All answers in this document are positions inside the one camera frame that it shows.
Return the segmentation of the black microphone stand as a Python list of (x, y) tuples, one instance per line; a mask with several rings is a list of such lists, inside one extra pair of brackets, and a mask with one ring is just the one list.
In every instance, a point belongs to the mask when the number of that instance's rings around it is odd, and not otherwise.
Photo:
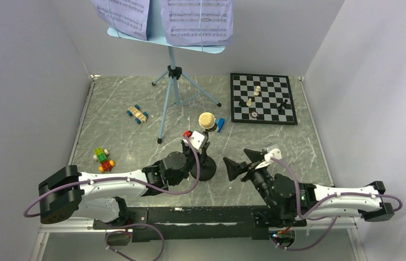
[(214, 129), (204, 129), (202, 132), (194, 131), (190, 136), (191, 145), (198, 152), (199, 180), (202, 182), (212, 179), (217, 170), (215, 161), (207, 154), (210, 145), (209, 133), (212, 131)]

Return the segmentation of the gold toy microphone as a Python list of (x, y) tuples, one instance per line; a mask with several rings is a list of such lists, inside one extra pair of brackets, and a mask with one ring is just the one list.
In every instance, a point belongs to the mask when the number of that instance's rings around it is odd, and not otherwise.
[(214, 131), (217, 128), (216, 118), (210, 112), (201, 113), (198, 118), (198, 124), (207, 132)]

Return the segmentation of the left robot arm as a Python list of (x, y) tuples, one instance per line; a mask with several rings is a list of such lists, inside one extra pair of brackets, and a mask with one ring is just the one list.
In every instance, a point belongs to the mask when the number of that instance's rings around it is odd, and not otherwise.
[(71, 217), (103, 221), (114, 228), (130, 223), (126, 199), (155, 196), (162, 193), (179, 195), (169, 190), (193, 175), (205, 180), (208, 141), (182, 141), (182, 151), (142, 169), (98, 174), (80, 172), (76, 165), (67, 165), (52, 174), (39, 186), (40, 222), (54, 224)]

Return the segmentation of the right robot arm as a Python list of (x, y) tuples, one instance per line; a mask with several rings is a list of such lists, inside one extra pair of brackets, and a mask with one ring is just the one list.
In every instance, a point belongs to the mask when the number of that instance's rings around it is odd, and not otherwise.
[(312, 183), (300, 183), (289, 166), (289, 176), (271, 175), (268, 167), (280, 163), (282, 153), (278, 148), (262, 151), (245, 149), (250, 162), (237, 163), (223, 159), (230, 181), (241, 177), (250, 181), (266, 204), (266, 208), (254, 211), (257, 222), (284, 227), (306, 220), (353, 217), (366, 222), (390, 220), (402, 207), (395, 196), (387, 195), (382, 181), (374, 181), (360, 188), (326, 187)]

